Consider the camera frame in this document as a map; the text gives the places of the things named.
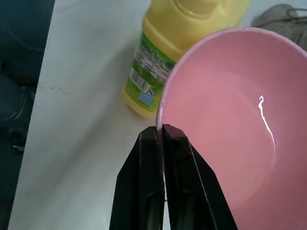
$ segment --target plastic bottle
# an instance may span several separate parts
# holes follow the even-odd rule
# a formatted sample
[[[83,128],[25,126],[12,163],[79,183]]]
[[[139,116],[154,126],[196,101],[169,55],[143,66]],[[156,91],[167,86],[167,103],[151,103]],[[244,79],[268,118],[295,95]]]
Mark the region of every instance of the plastic bottle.
[[[124,88],[127,104],[144,117],[155,116],[176,62],[203,37],[238,25],[248,5],[249,0],[152,0]]]

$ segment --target white table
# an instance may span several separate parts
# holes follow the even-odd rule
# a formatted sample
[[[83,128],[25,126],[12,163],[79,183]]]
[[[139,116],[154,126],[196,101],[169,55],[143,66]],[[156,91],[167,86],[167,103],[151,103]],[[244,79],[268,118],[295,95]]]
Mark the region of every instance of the white table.
[[[242,24],[276,3],[254,0]],[[108,229],[116,176],[154,125],[120,94],[148,5],[56,0],[9,230]]]

